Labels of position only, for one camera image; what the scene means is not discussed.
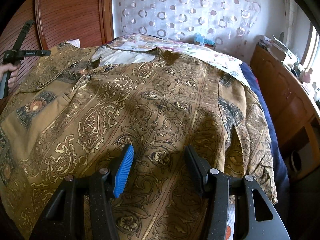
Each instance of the bed sheet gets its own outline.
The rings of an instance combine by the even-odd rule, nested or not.
[[[268,107],[263,99],[263,96],[258,84],[258,80],[256,79],[250,67],[246,63],[243,62],[240,65],[240,67],[252,91],[257,95],[260,101],[262,110],[264,112],[266,121],[268,123],[269,134],[271,137],[270,148],[271,148],[271,154],[273,158],[273,171],[274,171],[277,198],[278,198],[278,203],[275,205],[275,208],[278,214],[280,215],[282,221],[286,223],[288,210],[289,210],[289,200],[290,200],[289,178],[288,178],[287,167],[285,166],[282,156],[280,154],[276,131],[273,126],[270,113],[268,111]]]

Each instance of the silver screw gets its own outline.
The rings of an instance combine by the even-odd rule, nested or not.
[[[66,181],[72,181],[73,180],[73,176],[72,175],[67,175],[64,179]]]
[[[215,169],[215,168],[212,168],[209,170],[209,172],[213,175],[217,175],[219,173],[219,170]]]
[[[101,168],[99,170],[100,174],[107,174],[109,172],[109,169],[108,168]]]
[[[246,176],[245,176],[245,179],[246,179],[247,181],[253,181],[253,177],[252,177],[251,175],[246,175]]]

